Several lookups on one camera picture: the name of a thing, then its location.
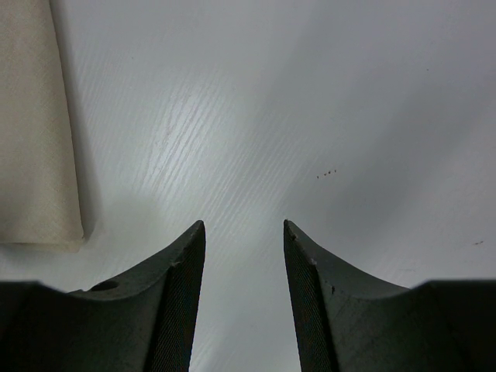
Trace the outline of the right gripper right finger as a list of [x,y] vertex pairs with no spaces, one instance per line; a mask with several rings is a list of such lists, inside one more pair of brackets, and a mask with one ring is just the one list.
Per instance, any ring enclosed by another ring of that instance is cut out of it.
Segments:
[[493,371],[495,282],[374,277],[284,222],[303,371]]

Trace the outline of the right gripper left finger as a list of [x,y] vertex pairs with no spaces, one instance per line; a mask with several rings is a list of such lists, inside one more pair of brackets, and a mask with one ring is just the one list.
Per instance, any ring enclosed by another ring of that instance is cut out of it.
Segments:
[[3,371],[186,371],[205,262],[205,226],[87,291],[1,284]]

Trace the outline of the beige cloth napkin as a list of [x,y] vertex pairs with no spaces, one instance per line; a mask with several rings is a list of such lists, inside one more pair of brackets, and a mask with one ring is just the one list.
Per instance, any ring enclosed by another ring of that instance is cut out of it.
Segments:
[[70,116],[48,1],[1,3],[1,241],[75,252],[84,240]]

